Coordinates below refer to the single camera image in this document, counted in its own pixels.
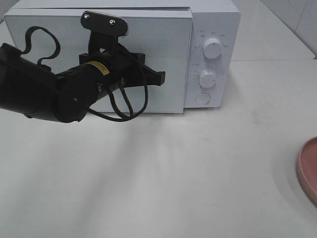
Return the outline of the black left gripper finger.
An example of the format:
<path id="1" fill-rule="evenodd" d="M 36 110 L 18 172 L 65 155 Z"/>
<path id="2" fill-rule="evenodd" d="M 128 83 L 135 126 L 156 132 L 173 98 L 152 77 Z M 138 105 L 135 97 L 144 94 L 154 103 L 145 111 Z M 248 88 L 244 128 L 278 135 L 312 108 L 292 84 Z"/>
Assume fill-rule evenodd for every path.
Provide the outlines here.
<path id="1" fill-rule="evenodd" d="M 148 85 L 162 86 L 165 82 L 165 71 L 150 72 L 148 74 Z"/>
<path id="2" fill-rule="evenodd" d="M 139 64 L 145 64 L 145 54 L 142 53 L 134 53 L 133 56 L 137 60 Z"/>

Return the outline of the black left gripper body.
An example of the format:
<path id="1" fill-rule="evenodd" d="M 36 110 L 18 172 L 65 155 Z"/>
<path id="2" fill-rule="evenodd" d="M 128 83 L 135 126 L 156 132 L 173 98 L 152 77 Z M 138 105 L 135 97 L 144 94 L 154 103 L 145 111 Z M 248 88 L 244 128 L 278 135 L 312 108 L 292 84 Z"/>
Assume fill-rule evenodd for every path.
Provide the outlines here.
<path id="1" fill-rule="evenodd" d="M 113 92 L 143 86 L 148 90 L 152 69 L 139 64 L 133 53 L 111 37 L 91 32 L 88 52 L 79 56 L 79 90 Z"/>

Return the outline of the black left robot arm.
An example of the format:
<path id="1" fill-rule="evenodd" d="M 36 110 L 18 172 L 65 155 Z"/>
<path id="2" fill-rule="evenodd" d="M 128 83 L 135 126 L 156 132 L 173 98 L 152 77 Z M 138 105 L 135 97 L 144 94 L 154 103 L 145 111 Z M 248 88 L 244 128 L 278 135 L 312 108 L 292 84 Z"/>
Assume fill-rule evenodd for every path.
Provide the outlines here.
<path id="1" fill-rule="evenodd" d="M 30 119 L 71 123 L 87 113 L 100 118 L 126 122 L 140 115 L 134 112 L 126 88 L 161 86 L 165 72 L 145 65 L 145 55 L 132 53 L 116 36 L 91 32 L 88 52 L 79 64 L 55 74 L 24 55 L 32 48 L 36 27 L 25 34 L 23 51 L 3 43 L 0 48 L 0 107 Z"/>

